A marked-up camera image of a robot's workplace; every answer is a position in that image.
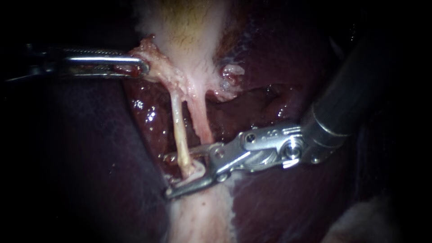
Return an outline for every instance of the screw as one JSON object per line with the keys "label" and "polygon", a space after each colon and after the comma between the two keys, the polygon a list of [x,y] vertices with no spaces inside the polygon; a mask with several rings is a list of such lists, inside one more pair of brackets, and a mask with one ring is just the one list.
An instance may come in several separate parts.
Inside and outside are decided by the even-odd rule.
{"label": "screw", "polygon": [[253,133],[250,133],[250,134],[248,134],[247,136],[246,136],[246,141],[248,142],[248,143],[252,143],[253,141],[255,141],[255,134],[253,134]]}
{"label": "screw", "polygon": [[224,157],[225,151],[221,148],[216,149],[215,151],[215,157],[217,159],[222,159]]}
{"label": "screw", "polygon": [[217,180],[218,182],[223,182],[223,181],[225,181],[226,179],[228,179],[228,174],[227,174],[227,173],[222,174],[222,175],[218,175],[218,176],[216,177],[216,180]]}
{"label": "screw", "polygon": [[285,147],[285,155],[290,159],[296,159],[300,157],[300,149],[298,147],[291,147],[291,145],[287,145]]}

